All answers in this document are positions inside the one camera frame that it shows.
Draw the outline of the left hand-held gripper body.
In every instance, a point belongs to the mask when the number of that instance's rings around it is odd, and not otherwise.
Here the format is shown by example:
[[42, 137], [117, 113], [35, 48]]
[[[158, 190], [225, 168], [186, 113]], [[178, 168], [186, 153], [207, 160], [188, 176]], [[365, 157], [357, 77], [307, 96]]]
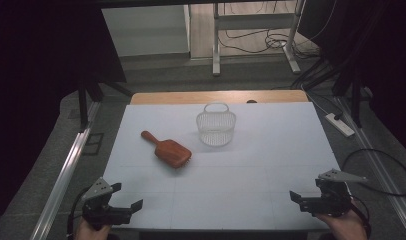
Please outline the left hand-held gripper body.
[[95, 229], [103, 225], [121, 225], [130, 222], [131, 208], [119, 208], [109, 205], [112, 189], [102, 177], [83, 195], [82, 217]]

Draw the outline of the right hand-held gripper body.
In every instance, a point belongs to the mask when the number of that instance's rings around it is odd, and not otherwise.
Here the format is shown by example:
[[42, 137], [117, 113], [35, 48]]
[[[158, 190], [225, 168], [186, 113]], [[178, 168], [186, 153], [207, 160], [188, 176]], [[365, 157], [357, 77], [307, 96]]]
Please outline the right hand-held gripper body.
[[337, 169], [319, 174], [316, 179], [324, 181], [319, 197], [302, 197], [300, 210], [311, 214], [326, 214], [339, 217], [347, 213], [352, 206], [348, 182], [365, 183], [366, 177], [346, 173]]

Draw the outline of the orange wooden scoop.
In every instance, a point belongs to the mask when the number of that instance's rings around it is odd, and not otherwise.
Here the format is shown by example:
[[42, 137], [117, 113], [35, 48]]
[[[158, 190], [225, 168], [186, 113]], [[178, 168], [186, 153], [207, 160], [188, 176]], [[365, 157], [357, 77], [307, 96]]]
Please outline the orange wooden scoop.
[[192, 157], [192, 152], [172, 139], [159, 141], [149, 131], [142, 131], [141, 136], [155, 145], [155, 155], [174, 169], [187, 164]]

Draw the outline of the white plastic basket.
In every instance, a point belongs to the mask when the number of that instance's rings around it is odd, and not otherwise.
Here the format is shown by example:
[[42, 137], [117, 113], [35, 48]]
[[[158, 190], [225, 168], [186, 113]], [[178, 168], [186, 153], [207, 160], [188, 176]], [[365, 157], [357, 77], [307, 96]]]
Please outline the white plastic basket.
[[224, 102], [211, 102], [196, 117], [200, 140], [212, 147], [227, 145], [233, 138], [236, 115]]

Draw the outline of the person's left hand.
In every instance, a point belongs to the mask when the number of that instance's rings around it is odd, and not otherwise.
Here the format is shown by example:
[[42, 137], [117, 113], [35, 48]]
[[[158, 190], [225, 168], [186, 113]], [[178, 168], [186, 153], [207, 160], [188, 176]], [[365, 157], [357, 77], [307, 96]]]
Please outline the person's left hand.
[[86, 220], [81, 219], [74, 240], [107, 240], [110, 230], [110, 225], [103, 225], [100, 230], [95, 230]]

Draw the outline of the person's right hand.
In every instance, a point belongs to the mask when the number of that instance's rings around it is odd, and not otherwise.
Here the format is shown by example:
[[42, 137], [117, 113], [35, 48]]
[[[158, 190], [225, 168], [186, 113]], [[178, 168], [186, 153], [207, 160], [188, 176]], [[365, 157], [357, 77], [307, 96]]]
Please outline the person's right hand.
[[324, 222], [337, 240], [368, 240], [363, 222], [359, 216], [350, 210], [340, 217], [316, 214]]

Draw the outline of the dark floor socket plate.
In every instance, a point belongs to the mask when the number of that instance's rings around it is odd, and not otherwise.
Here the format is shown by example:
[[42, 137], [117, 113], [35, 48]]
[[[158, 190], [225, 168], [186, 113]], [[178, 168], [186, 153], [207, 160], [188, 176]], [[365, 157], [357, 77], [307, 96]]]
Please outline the dark floor socket plate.
[[95, 156], [99, 154], [103, 143], [103, 133], [93, 133], [87, 138], [82, 154], [86, 156]]

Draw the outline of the white table mat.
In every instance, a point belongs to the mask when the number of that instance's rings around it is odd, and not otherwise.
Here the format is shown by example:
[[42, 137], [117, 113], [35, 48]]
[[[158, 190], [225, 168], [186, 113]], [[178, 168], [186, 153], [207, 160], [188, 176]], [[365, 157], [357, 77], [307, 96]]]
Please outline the white table mat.
[[[221, 147], [203, 144], [200, 104], [130, 105], [104, 172], [122, 184], [115, 206], [143, 200], [131, 220], [141, 230], [321, 230], [289, 192], [317, 197], [319, 174], [337, 161], [310, 102], [233, 104], [234, 136]], [[192, 152], [174, 169], [141, 136], [172, 139]]]

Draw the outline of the white power strip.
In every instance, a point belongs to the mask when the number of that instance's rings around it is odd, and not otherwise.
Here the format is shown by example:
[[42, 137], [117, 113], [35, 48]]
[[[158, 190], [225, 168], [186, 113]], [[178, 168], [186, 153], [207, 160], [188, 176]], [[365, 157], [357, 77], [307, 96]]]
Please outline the white power strip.
[[340, 133], [342, 133], [345, 137], [350, 137], [355, 134], [354, 130], [351, 129], [345, 122], [340, 119], [339, 115], [335, 115], [334, 113], [327, 114], [325, 119], [334, 126]]

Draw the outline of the black metal stand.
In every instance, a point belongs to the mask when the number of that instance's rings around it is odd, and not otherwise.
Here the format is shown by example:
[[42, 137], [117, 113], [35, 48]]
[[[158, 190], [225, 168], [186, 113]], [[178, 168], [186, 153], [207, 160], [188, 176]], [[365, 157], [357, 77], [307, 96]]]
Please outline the black metal stand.
[[334, 96], [343, 97], [350, 91], [350, 116], [358, 128], [362, 127], [360, 120], [360, 103], [362, 97], [362, 78], [356, 67], [346, 67], [336, 80], [332, 92]]
[[79, 113], [80, 113], [80, 133], [83, 133], [89, 125], [87, 97], [89, 95], [93, 102], [101, 102], [103, 100], [103, 91], [100, 83], [126, 95], [132, 97], [133, 92], [121, 86], [117, 82], [109, 81], [106, 78], [95, 75], [89, 78], [82, 77], [78, 80], [78, 98], [79, 98]]

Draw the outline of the dark curtain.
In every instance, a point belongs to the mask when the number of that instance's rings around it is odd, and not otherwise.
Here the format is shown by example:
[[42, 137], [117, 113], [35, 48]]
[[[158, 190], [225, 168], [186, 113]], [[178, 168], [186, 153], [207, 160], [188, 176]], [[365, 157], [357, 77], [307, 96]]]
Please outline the dark curtain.
[[406, 0], [306, 0], [298, 32], [321, 48], [344, 94], [357, 80], [372, 93], [370, 107], [406, 148]]
[[80, 80], [123, 81], [102, 10], [0, 0], [0, 218]]

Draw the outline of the white cabinet panel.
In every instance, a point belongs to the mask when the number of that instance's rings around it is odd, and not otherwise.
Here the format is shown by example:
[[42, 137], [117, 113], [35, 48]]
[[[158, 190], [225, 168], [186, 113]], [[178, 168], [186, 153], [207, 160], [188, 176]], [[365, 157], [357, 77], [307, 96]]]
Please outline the white cabinet panel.
[[187, 5], [102, 10], [119, 57], [188, 53]]

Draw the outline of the aluminium floor rail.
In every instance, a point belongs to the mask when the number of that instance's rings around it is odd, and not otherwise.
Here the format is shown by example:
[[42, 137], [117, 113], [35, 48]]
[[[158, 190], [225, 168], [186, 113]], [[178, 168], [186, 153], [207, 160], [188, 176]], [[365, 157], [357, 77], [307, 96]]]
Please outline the aluminium floor rail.
[[[398, 192], [396, 183], [392, 180], [390, 173], [386, 170], [385, 165], [381, 162], [379, 152], [376, 152], [371, 141], [367, 137], [365, 131], [359, 122], [355, 121], [351, 116], [351, 107], [343, 97], [334, 97], [334, 101], [342, 108], [343, 116], [349, 126], [355, 131], [355, 137], [362, 152], [367, 156], [368, 162], [378, 179], [380, 185], [385, 191], [393, 193]], [[389, 200], [399, 217], [401, 223], [406, 230], [406, 198], [399, 196], [389, 196]]]
[[74, 174], [75, 168], [82, 154], [85, 143], [90, 135], [93, 122], [100, 107], [100, 103], [92, 102], [87, 111], [88, 117], [85, 129], [76, 134], [76, 138], [69, 150], [65, 162], [55, 181], [47, 202], [40, 214], [29, 240], [46, 240], [52, 228], [64, 195]]

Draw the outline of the white metal desk frame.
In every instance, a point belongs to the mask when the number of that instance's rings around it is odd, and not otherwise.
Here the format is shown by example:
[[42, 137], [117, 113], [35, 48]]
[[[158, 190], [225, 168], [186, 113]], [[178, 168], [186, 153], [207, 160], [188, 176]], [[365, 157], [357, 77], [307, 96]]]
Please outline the white metal desk frame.
[[285, 54], [291, 71], [299, 74], [301, 69], [294, 57], [292, 44], [300, 22], [300, 17], [305, 4], [305, 0], [297, 0], [293, 13], [272, 13], [272, 14], [252, 14], [252, 15], [220, 15], [219, 4], [213, 4], [214, 15], [214, 44], [212, 53], [212, 74], [220, 75], [220, 30], [258, 30], [258, 29], [289, 29], [289, 35], [285, 44], [281, 46]]

